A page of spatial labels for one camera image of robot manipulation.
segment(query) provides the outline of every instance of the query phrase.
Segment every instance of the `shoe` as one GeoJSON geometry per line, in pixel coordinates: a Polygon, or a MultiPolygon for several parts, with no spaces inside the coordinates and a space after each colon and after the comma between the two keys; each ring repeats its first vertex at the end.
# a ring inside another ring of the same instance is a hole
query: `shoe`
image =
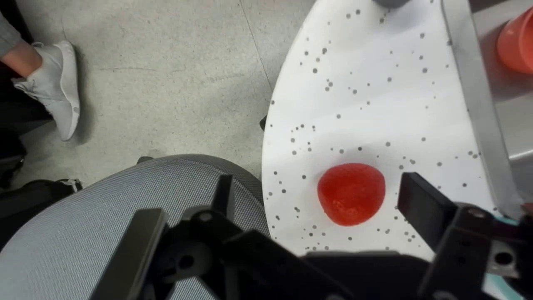
{"type": "Polygon", "coordinates": [[[68,41],[33,45],[43,65],[26,80],[13,80],[14,88],[44,105],[59,138],[69,140],[79,120],[78,73],[73,46],[68,41]]]}

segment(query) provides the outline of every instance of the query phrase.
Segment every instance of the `gray floor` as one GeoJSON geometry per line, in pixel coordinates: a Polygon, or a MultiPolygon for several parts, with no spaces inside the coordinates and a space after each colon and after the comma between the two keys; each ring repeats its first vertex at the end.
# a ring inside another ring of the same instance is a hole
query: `gray floor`
{"type": "Polygon", "coordinates": [[[23,136],[14,183],[84,185],[138,156],[207,153],[259,175],[261,130],[277,71],[312,0],[18,0],[36,40],[78,50],[83,118],[63,143],[23,136]]]}

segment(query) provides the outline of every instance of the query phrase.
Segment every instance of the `person's leg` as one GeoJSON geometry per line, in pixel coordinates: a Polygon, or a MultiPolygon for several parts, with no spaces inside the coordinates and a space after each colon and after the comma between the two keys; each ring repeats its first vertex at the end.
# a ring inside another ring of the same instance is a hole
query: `person's leg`
{"type": "Polygon", "coordinates": [[[0,61],[21,76],[13,80],[14,88],[44,105],[59,136],[68,140],[79,118],[73,46],[66,41],[31,46],[0,13],[0,61]]]}

